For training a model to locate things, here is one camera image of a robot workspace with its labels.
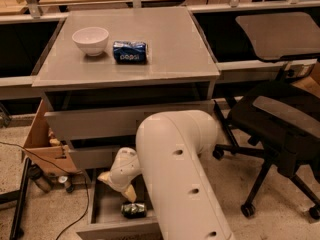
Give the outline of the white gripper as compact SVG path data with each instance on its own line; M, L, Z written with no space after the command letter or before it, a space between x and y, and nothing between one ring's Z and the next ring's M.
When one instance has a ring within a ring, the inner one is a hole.
M122 192L129 202L134 203L137 195L131 181L140 174L141 168L136 151L123 147L118 151L110 171L102 172L97 179Z

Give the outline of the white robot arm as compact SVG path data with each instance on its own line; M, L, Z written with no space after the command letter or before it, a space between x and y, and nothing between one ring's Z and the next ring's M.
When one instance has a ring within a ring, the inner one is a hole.
M141 175L164 240L236 240L199 160L217 135L203 111L153 114L140 124L136 148L120 149L98 179L134 202L131 181Z

